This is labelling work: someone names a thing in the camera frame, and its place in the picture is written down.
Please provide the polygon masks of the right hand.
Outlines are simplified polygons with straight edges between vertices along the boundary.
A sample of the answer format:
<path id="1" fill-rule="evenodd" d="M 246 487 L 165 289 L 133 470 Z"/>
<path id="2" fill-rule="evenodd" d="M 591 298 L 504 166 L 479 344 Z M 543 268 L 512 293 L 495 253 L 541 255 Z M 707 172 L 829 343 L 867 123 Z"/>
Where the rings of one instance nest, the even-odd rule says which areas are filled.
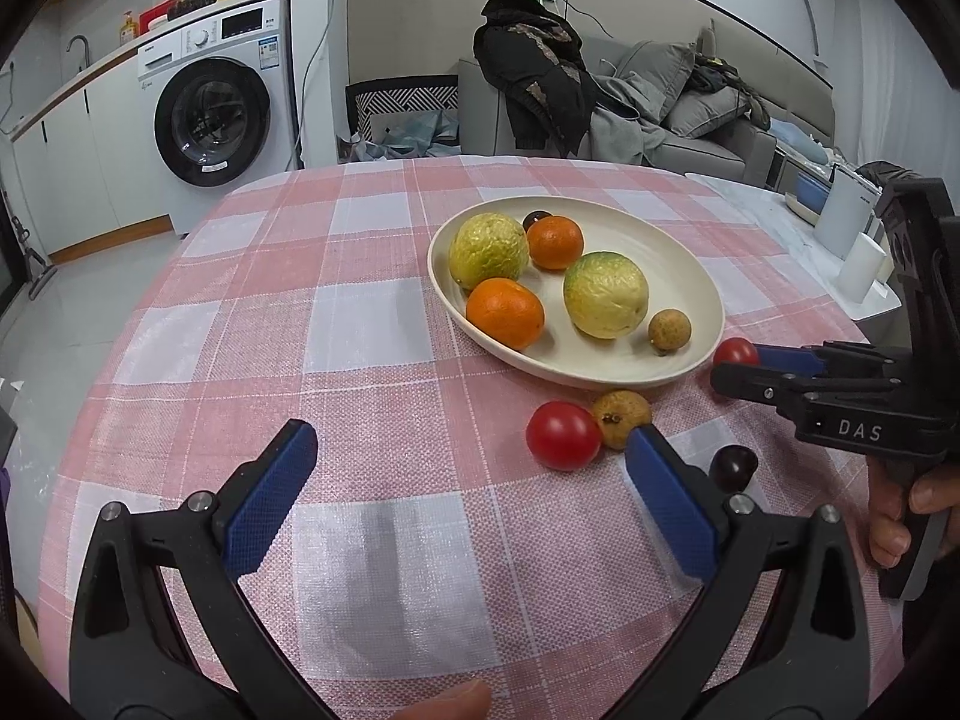
<path id="1" fill-rule="evenodd" d="M 869 468 L 869 531 L 867 544 L 875 564 L 884 569 L 895 567 L 907 554 L 911 535 L 905 525 L 905 512 L 939 514 L 947 512 L 949 523 L 940 546 L 940 557 L 957 550 L 960 544 L 958 504 L 960 475 L 957 466 L 942 465 L 919 478 L 909 491 L 896 484 L 885 466 L 867 458 Z"/>

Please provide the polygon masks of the left hand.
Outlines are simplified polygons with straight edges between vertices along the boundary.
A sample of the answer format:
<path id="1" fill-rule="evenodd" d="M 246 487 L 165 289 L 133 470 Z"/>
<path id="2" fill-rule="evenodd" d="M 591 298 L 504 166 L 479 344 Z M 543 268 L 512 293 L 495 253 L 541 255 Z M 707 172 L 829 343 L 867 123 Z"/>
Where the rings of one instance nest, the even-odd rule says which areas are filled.
<path id="1" fill-rule="evenodd" d="M 492 700 L 490 686 L 475 679 L 405 707 L 394 713 L 392 720 L 485 720 Z"/>

